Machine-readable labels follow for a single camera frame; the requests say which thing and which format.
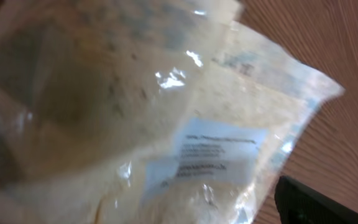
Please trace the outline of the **beige clear plastic pouch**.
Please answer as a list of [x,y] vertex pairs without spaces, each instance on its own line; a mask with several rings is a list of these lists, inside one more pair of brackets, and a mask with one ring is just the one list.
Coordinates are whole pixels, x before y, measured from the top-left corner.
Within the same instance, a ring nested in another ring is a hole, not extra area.
[[4,1],[0,223],[252,223],[340,84],[239,1]]

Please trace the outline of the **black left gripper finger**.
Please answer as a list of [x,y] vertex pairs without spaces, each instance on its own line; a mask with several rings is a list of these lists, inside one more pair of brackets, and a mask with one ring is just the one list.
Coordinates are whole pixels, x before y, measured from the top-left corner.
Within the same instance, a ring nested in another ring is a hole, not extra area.
[[358,224],[358,213],[289,177],[280,176],[274,200],[282,224]]

